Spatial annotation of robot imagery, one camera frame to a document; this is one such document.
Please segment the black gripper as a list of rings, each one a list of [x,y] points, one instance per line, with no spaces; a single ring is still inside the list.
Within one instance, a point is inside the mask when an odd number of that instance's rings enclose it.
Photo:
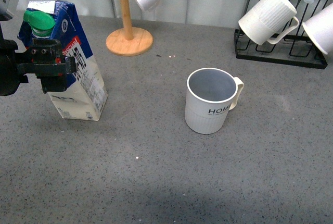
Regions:
[[[45,94],[68,88],[67,75],[76,72],[76,63],[62,53],[59,40],[33,39],[25,52],[16,50],[14,40],[1,40],[1,96],[12,95],[21,83],[28,83],[28,73],[40,79]]]

